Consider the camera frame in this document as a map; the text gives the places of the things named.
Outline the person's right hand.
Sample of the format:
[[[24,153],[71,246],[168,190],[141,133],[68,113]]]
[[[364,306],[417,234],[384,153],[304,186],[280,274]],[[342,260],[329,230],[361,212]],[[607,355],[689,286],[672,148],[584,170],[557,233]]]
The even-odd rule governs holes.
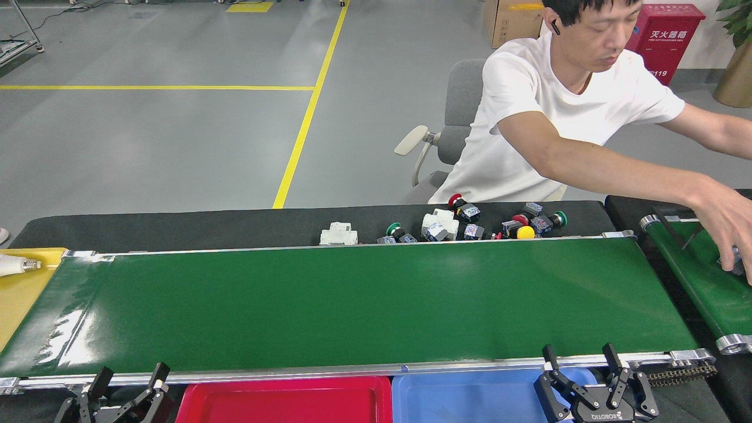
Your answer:
[[[736,247],[751,284],[751,201],[717,180],[701,176],[690,208],[716,244],[723,270],[734,267]]]

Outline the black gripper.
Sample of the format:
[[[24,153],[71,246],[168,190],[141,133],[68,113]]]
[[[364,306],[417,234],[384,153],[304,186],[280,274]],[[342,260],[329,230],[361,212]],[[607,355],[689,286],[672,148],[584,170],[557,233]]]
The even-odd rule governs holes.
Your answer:
[[[597,401],[590,391],[564,375],[557,364],[551,345],[542,349],[543,371],[534,382],[535,393],[549,422],[574,419],[575,422],[634,422],[650,421],[660,415],[650,384],[643,372],[634,372],[624,364],[612,343],[604,344],[604,356],[609,367],[609,396]],[[622,401],[631,392],[634,405]]]

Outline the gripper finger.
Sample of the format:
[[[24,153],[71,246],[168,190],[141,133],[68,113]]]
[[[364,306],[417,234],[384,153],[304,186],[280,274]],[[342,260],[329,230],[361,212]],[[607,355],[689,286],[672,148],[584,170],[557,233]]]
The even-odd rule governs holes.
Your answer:
[[[116,407],[101,407],[97,422],[166,422],[171,415],[171,397],[166,378],[171,371],[165,363],[158,363],[147,388],[132,401]]]
[[[114,374],[109,367],[102,367],[77,397],[62,403],[54,422],[97,422],[95,414],[101,409],[101,400],[108,398],[108,386]]]

